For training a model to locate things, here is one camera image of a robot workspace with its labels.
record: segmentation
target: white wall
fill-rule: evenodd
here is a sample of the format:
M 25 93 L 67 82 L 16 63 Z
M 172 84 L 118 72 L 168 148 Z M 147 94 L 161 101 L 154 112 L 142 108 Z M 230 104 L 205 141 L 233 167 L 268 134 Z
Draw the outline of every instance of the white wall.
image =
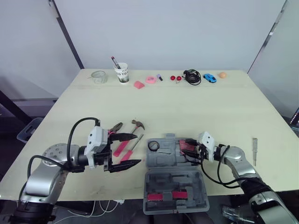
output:
M 56 0 L 86 68 L 248 71 L 285 0 Z
M 47 0 L 0 1 L 0 90 L 57 98 L 79 71 Z
M 299 106 L 299 1 L 290 0 L 249 75 L 278 112 L 291 117 Z

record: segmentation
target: clear glass cup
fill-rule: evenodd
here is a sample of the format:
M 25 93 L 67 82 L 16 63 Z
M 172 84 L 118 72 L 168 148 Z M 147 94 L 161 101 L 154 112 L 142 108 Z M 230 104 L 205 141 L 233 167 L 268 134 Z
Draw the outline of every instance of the clear glass cup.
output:
M 92 73 L 92 80 L 96 84 L 103 84 L 107 81 L 107 76 L 104 71 L 95 71 Z

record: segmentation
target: black cable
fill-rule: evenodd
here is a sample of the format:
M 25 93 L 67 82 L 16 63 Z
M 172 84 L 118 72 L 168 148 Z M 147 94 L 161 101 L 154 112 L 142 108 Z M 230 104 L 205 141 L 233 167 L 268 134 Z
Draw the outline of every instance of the black cable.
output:
M 23 193 L 23 191 L 24 191 L 24 189 L 25 189 L 25 187 L 26 187 L 26 183 L 27 183 L 27 181 L 24 183 L 24 185 L 23 185 L 23 187 L 21 188 L 21 191 L 20 191 L 20 193 L 19 193 L 19 201 L 20 201 L 21 196 L 22 196 L 22 193 Z
M 248 181 L 252 181 L 252 182 L 256 182 L 256 183 L 260 183 L 258 180 L 255 180 L 254 177 L 240 177 L 240 178 L 237 178 L 237 179 L 234 179 L 230 182 L 219 182 L 217 180 L 214 180 L 213 178 L 211 178 L 205 171 L 204 169 L 204 166 L 203 166 L 203 160 L 204 160 L 204 156 L 203 156 L 203 151 L 201 153 L 201 163 L 200 163 L 200 166 L 201 166 L 201 169 L 202 169 L 202 172 L 204 173 L 204 175 L 206 175 L 207 178 L 209 178 L 211 181 L 213 181 L 214 183 L 217 183 L 217 184 L 220 184 L 222 185 L 223 187 L 226 187 L 226 188 L 230 188 L 228 185 L 232 184 L 232 183 L 235 183 L 237 181 L 245 181 L 245 180 L 248 180 Z
M 184 71 L 185 77 L 183 77 L 191 85 L 199 85 L 201 83 L 201 75 L 195 69 L 189 69 Z
M 75 131 L 77 125 L 78 125 L 79 123 L 81 123 L 82 121 L 84 121 L 84 120 L 94 120 L 94 121 L 95 121 L 95 125 L 96 125 L 96 126 L 100 126 L 100 121 L 99 121 L 99 119 L 97 119 L 97 118 L 93 118 L 93 117 L 82 118 L 82 119 L 78 120 L 78 121 L 74 124 L 73 128 L 71 129 L 71 132 L 70 132 L 70 135 L 69 135 L 69 140 L 68 140 L 68 142 L 67 142 L 67 148 L 66 148 L 67 164 L 68 164 L 68 166 L 69 166 L 70 168 L 72 167 L 72 163 L 71 163 L 71 139 L 72 139 L 72 137 L 73 137 L 73 134 L 74 134 L 74 131 Z
M 47 158 L 47 157 L 44 157 L 42 155 L 34 155 L 31 157 L 31 159 L 29 160 L 29 163 L 28 163 L 28 167 L 27 167 L 27 179 L 30 177 L 31 175 L 31 166 L 32 166 L 32 162 L 35 158 L 39 158 L 39 159 L 42 159 L 42 160 L 46 160 L 48 162 L 51 162 L 59 167 L 61 167 L 62 169 L 66 169 L 66 167 L 64 165 L 62 165 L 61 163 L 59 162 L 56 162 L 55 160 L 52 160 L 50 158 Z
M 226 147 L 226 149 L 224 150 L 223 154 L 221 155 L 221 157 L 220 157 L 220 159 L 219 159 L 218 167 L 217 167 L 217 176 L 218 176 L 218 180 L 219 180 L 220 183 L 223 184 L 223 186 L 224 186 L 225 184 L 223 183 L 222 179 L 220 178 L 220 165 L 221 165 L 221 162 L 222 162 L 222 160 L 223 160 L 224 154 L 229 150 L 229 148 L 230 148 L 230 145 L 228 145 L 228 146 Z M 236 186 L 225 186 L 225 187 L 226 187 L 226 188 L 229 188 L 229 189 L 234 189 L 234 188 L 238 188 L 238 187 L 240 187 L 240 186 L 239 186 L 239 185 L 236 185 Z

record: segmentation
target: light wood tabletop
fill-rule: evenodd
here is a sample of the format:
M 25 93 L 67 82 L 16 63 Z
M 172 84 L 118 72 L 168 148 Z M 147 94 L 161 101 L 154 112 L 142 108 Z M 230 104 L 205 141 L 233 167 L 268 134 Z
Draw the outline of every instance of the light wood tabletop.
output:
M 129 133 L 134 127 L 132 119 L 145 126 L 144 137 L 132 154 L 132 159 L 142 161 L 129 170 L 109 173 L 102 166 L 85 172 L 69 174 L 59 201 L 109 200 L 143 198 L 146 140 L 163 138 L 166 133 L 176 137 L 196 139 L 208 131 L 217 144 L 238 146 L 253 164 L 253 141 L 258 138 L 257 165 L 255 169 L 274 191 L 299 189 L 299 141 L 281 118 L 273 105 L 262 94 L 250 77 L 240 70 L 228 70 L 225 79 L 220 71 L 200 71 L 217 78 L 212 84 L 202 78 L 198 86 L 185 80 L 170 80 L 171 75 L 182 75 L 179 70 L 130 70 L 130 81 L 120 84 L 114 70 L 103 70 L 108 76 L 105 84 L 95 84 L 89 77 L 96 70 L 83 69 L 72 84 L 54 104 L 43 122 L 34 132 L 15 162 L 0 183 L 0 199 L 18 199 L 26 181 L 29 159 L 42 155 L 56 143 L 67 143 L 73 124 L 84 117 L 96 117 L 105 129 L 123 122 L 120 132 Z M 145 83 L 149 75 L 161 74 L 163 81 Z M 135 88 L 134 82 L 145 84 Z M 72 144 L 86 145 L 87 136 L 94 122 L 80 124 Z M 113 156 L 114 164 L 130 149 L 131 142 L 120 157 Z M 119 142 L 112 144 L 114 151 Z M 40 163 L 36 160 L 34 170 Z M 205 161 L 205 170 L 217 177 L 217 163 Z M 223 181 L 233 180 L 231 170 L 221 166 Z M 241 189 L 227 189 L 205 178 L 208 195 L 241 194 Z

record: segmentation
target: pink tape roll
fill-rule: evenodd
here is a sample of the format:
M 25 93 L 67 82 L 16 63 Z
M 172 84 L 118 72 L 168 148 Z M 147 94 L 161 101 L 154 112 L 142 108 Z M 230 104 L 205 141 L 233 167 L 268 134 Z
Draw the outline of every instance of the pink tape roll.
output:
M 151 84 L 155 83 L 156 81 L 157 81 L 157 78 L 154 76 L 147 76 L 145 79 L 146 83 L 151 83 Z

